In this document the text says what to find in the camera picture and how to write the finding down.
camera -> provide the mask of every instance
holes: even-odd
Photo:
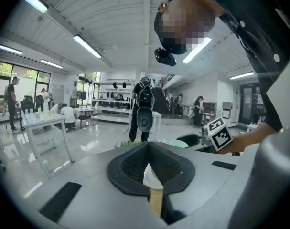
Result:
[[[166,51],[163,48],[158,48],[154,51],[155,59],[157,62],[169,65],[171,67],[177,64],[172,53]]]

